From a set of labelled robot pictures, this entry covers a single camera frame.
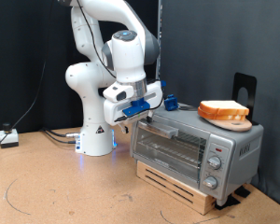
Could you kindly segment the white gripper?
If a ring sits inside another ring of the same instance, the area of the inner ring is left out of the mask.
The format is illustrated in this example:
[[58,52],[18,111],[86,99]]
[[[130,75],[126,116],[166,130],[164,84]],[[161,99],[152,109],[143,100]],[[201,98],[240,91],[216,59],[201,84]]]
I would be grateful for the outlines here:
[[161,82],[146,84],[144,80],[133,83],[114,82],[104,90],[105,121],[119,125],[123,133],[129,133],[126,124],[147,116],[147,122],[153,120],[153,110],[162,102]]

